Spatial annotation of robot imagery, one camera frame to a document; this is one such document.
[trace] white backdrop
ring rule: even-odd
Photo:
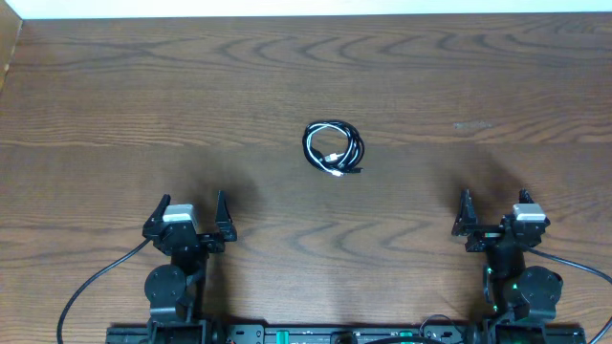
[[[612,11],[612,0],[7,0],[23,19]]]

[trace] white wall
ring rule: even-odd
[[[23,19],[612,11],[612,0],[7,0]]]

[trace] wooden panel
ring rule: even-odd
[[[21,18],[4,0],[0,0],[0,92],[4,85],[4,77],[9,70],[20,28]]]
[[[211,262],[218,314],[474,316],[484,257],[450,236],[463,187],[491,222],[529,187],[553,222],[542,250],[612,272],[611,18],[27,22],[0,101],[0,337],[53,342],[67,299],[141,240],[163,193],[207,227],[216,190],[229,194],[239,242]],[[304,160],[317,118],[360,129],[361,175]],[[528,261],[563,276],[559,322],[599,330],[603,281]],[[142,284],[164,262],[147,247],[100,278],[66,342],[144,322]]]

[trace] wooden tabletop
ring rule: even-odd
[[[612,14],[27,21],[0,98],[0,341],[53,342],[164,193],[205,229],[228,193],[239,240],[205,300],[220,315],[485,310],[484,256],[450,236],[464,187],[492,224],[528,187],[553,223],[539,248],[612,273],[611,66]],[[360,130],[360,175],[306,162],[320,118]],[[593,336],[609,285],[527,261],[562,275],[557,321]],[[146,322],[144,280],[167,262],[149,246],[99,278],[66,342]]]

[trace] wooden table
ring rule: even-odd
[[[53,342],[164,193],[206,229],[227,191],[239,241],[205,307],[271,324],[482,311],[484,257],[450,236],[464,187],[490,223],[528,187],[539,248],[612,272],[611,66],[612,14],[28,21],[0,99],[0,341]],[[306,162],[319,118],[361,131],[362,174]],[[609,286],[527,258],[594,335]],[[147,247],[98,279],[66,342],[144,323],[165,262]]]

